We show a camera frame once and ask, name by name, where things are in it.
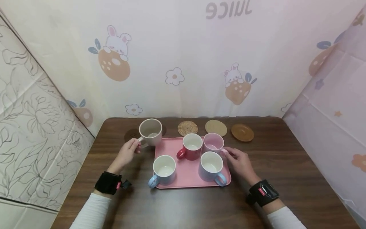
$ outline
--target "mug rim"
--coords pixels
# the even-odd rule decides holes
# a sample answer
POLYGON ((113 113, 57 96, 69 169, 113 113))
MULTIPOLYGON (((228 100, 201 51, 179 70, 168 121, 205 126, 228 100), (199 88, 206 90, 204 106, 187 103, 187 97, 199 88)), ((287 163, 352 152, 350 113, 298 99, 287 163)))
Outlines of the mug rim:
POLYGON ((148 119, 145 119, 144 121, 142 121, 142 122, 141 122, 141 124, 140 124, 140 126, 138 127, 138 131, 139 131, 139 133, 140 133, 141 137, 146 138, 146 139, 152 139, 152 138, 155 138, 155 137, 156 137, 156 136, 154 136, 154 137, 146 137, 145 135, 143 135, 143 134, 141 133, 141 126, 142 126, 142 124, 143 124, 144 122, 146 122, 147 120, 155 120, 155 121, 158 121, 158 122, 160 123, 160 132, 156 135, 156 136, 159 136, 159 135, 160 135, 160 133, 163 131, 163 125, 161 124, 161 122, 160 122, 159 120, 157 120, 157 119, 155 119, 155 118, 148 118, 148 119))
POLYGON ((224 138, 223 138, 221 135, 217 134, 217 133, 207 133, 207 134, 204 136, 204 138, 203 138, 203 143, 205 144, 205 147, 206 147, 206 148, 208 148, 208 149, 210 149, 210 150, 221 150, 221 149, 222 149, 222 148, 224 148, 224 146, 225 146, 225 140, 224 140, 224 138), (218 148, 218 149, 212 149, 212 148, 210 148, 210 147, 208 147, 208 146, 206 145, 206 143, 205 143, 205 138, 206 138, 206 136, 207 136, 207 135, 209 135, 209 134, 217 135, 217 136, 219 136, 219 137, 223 140, 223 145, 221 146, 221 148, 218 148))
POLYGON ((213 152, 213 151, 207 151, 207 152, 203 153, 203 154, 202 154, 202 156, 201 156, 201 158, 200 158, 200 160, 199 160, 199 162, 200 162, 200 164, 201 164, 202 168, 203 168, 206 172, 211 173, 211 174, 216 174, 216 173, 221 172, 221 170, 222 170, 222 169, 223 169, 223 167, 224 167, 224 161, 223 161, 223 159, 221 158, 221 156, 220 156, 219 154, 217 154, 217 153, 213 152), (216 154, 216 155, 220 158, 220 160, 221 160, 221 162, 222 162, 222 165, 221 165, 221 168, 220 168, 220 170, 219 170, 218 172, 215 172, 215 173, 209 172, 209 171, 207 171, 207 170, 205 169, 205 167, 203 166, 203 164, 202 164, 202 158, 203 158, 203 156, 204 156, 206 153, 213 153, 213 154, 216 154))
POLYGON ((169 176, 171 176, 174 172, 175 172, 175 169, 177 168, 177 164, 175 163, 175 160, 174 160, 174 158, 172 157, 172 156, 169 156, 169 155, 161 155, 161 156, 158 156, 155 160, 154 160, 154 163, 153 163, 153 171, 154 171, 154 174, 156 174, 158 177, 169 177, 169 176), (174 169, 173 169, 173 172, 171 173, 171 174, 169 174, 169 175, 167 175, 167 176, 160 176, 160 175, 158 175, 157 174, 157 172, 155 171, 155 162, 159 159, 159 158, 161 158, 161 157, 165 157, 165 156, 167 156, 168 158, 171 158, 173 161, 174 161, 174 169))
MULTIPOLYGON (((196 135, 196 136, 198 136, 198 137, 201 139, 201 146, 200 146, 200 147, 198 147, 198 149, 196 149, 196 150, 201 149, 201 148, 202 148, 202 146, 203 146, 203 140, 202 140, 201 136, 200 136, 200 135, 198 135, 198 134, 195 134, 195 133, 189 133, 189 134, 187 134, 186 136, 188 136, 188 135, 190 135, 190 134, 196 135)), ((184 136, 184 137, 183 137, 183 140, 182 140, 182 142, 183 142, 183 146, 184 146, 187 150, 190 150, 190 149, 188 149, 188 148, 186 147, 186 145, 184 144, 184 138, 185 138, 186 136, 184 136)))

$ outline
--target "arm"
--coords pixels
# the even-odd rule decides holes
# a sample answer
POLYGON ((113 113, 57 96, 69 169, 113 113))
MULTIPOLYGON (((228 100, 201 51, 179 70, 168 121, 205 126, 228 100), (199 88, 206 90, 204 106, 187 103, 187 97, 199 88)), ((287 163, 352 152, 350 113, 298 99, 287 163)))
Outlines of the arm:
MULTIPOLYGON (((107 169, 107 172, 120 174, 123 168, 132 161, 134 153, 140 153, 140 142, 133 138, 126 142, 119 151, 116 159, 107 169)), ((94 190, 79 212, 70 229, 102 229, 105 217, 111 203, 112 195, 94 190)))
MULTIPOLYGON (((243 177, 250 186, 253 186, 262 180, 254 172, 246 153, 230 147, 225 147, 225 149, 229 154, 226 153, 224 156, 233 165, 234 170, 243 177)), ((280 199, 276 199, 271 203, 264 205, 262 208, 275 229, 306 228, 280 199)))

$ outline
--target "white sleeve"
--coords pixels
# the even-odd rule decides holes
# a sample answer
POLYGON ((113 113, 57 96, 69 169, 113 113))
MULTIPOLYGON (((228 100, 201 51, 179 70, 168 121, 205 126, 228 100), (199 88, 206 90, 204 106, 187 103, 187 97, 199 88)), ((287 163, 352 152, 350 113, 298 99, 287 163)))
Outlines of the white sleeve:
POLYGON ((283 207, 267 215, 273 229, 306 229, 288 207, 283 207))
POLYGON ((111 199, 91 193, 70 229, 102 229, 110 203, 111 199))

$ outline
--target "blue mug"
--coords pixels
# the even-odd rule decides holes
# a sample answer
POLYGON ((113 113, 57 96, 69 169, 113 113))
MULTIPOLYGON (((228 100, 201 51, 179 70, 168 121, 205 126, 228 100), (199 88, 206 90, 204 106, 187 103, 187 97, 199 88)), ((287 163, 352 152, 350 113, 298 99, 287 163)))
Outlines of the blue mug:
POLYGON ((219 186, 223 187, 227 184, 225 176, 221 173, 223 167, 224 162, 221 156, 215 152, 208 151, 201 156, 198 168, 199 177, 206 182, 215 181, 219 186))
POLYGON ((155 188, 158 184, 172 184, 176 177, 175 167, 175 160, 171 156, 162 155, 157 157, 153 164, 154 175, 147 185, 150 188, 155 188))

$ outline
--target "blue mug handle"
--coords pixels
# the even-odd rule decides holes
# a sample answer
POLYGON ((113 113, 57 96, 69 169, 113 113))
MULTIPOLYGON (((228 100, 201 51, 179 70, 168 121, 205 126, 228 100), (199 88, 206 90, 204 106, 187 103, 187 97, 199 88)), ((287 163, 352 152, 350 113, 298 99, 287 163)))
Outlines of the blue mug handle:
POLYGON ((147 185, 150 187, 150 188, 155 188, 158 184, 159 184, 159 177, 154 174, 152 178, 150 178, 149 182, 147 183, 147 185))
POLYGON ((218 173, 217 177, 215 178, 215 182, 220 185, 221 187, 224 187, 227 183, 226 178, 224 177, 224 175, 222 173, 218 173))

